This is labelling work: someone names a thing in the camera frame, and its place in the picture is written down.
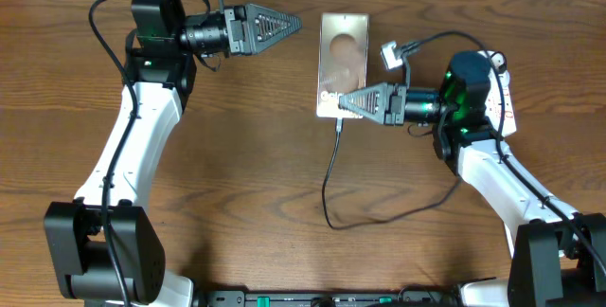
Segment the gold Galaxy smartphone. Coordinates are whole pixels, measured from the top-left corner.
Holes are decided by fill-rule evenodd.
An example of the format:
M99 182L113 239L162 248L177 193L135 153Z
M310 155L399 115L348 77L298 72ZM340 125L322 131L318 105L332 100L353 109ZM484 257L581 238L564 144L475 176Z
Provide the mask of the gold Galaxy smartphone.
M339 99L366 84L369 15L323 13L320 29L316 115L361 118L339 107Z

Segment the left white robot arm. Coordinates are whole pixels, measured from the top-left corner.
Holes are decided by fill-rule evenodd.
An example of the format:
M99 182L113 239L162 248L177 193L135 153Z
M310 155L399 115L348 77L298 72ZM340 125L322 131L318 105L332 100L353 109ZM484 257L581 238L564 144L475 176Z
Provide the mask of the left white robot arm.
M53 202L45 236L61 294L88 306L202 306L194 281L170 272L148 216L155 172L199 66L252 56L301 20L256 4L188 15L181 0L131 0L135 27L117 63L123 90L97 165L69 202Z

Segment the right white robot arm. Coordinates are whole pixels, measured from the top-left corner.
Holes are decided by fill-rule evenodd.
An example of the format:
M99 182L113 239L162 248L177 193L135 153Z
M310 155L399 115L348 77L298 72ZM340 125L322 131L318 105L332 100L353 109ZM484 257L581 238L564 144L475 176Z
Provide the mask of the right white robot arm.
M383 82L339 107L385 126L432 125L437 157L475 188L502 220L511 256L503 280L460 284L458 306L602 306L605 217L583 214L543 186L512 154L509 73L500 52L455 54L437 90Z

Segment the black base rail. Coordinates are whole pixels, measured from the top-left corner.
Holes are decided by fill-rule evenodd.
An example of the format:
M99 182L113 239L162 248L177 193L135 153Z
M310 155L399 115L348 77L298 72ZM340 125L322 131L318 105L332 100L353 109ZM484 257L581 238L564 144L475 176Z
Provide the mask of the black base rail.
M193 307L365 307L365 306L463 306L456 294L427 290L402 293L243 292L223 290L194 294Z

